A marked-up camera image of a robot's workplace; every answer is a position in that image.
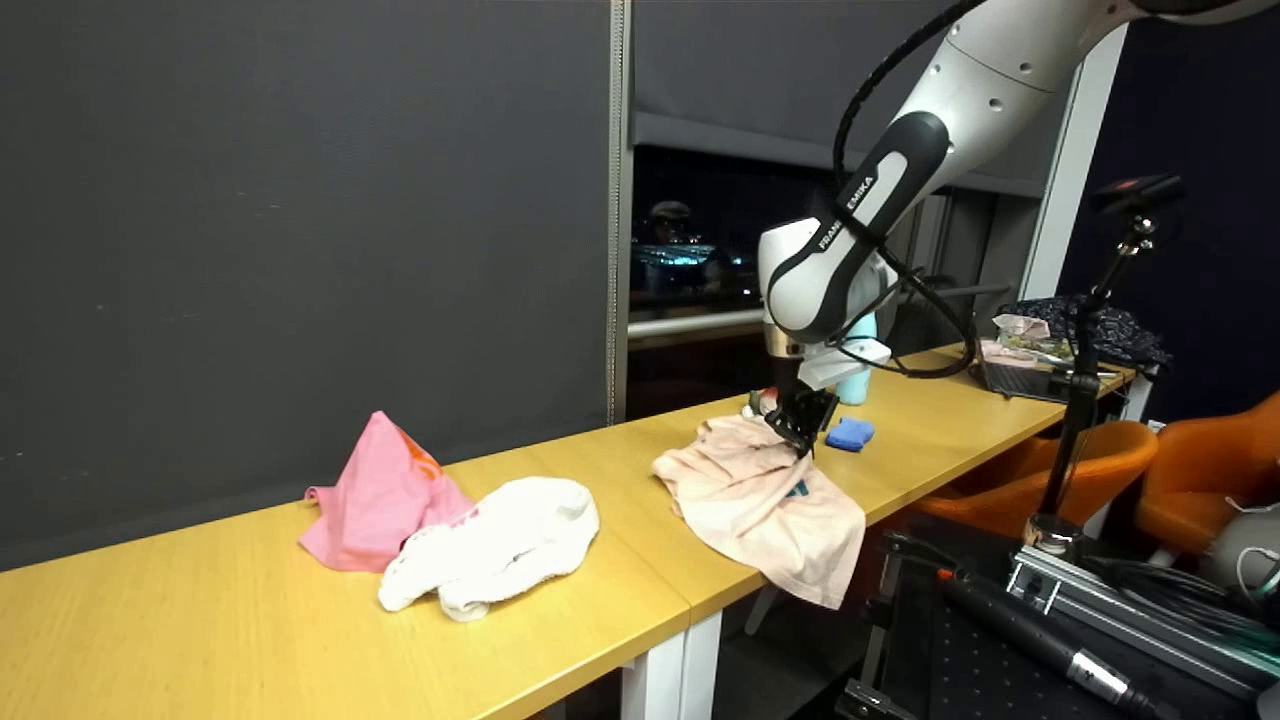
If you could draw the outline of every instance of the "gray panel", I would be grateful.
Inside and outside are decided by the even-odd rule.
[[[603,420],[607,3],[0,10],[0,565]]]
[[[847,96],[943,0],[636,0],[636,145],[828,168]],[[909,99],[937,39],[854,126],[854,162]],[[1041,196],[1059,103],[962,190]]]

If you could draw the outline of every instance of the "beige cloth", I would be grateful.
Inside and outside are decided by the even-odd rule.
[[[867,516],[761,415],[709,420],[687,448],[658,455],[652,471],[704,546],[810,603],[845,603]]]

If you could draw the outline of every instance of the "white cloth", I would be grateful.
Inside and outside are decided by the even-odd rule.
[[[435,591],[452,619],[477,619],[586,565],[601,532],[596,501],[577,482],[524,476],[489,494],[460,526],[430,526],[386,567],[390,613]]]

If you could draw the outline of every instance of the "pink cloth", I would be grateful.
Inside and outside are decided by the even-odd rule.
[[[687,448],[658,455],[652,471],[704,546],[810,603],[845,603],[867,516],[761,415],[709,420]]]
[[[322,519],[302,546],[336,573],[386,573],[425,526],[457,526],[471,501],[411,437],[371,412],[336,488],[308,488]]]

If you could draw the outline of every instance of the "dark gray wall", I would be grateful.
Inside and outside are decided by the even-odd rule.
[[[603,420],[601,0],[0,10],[0,565]]]

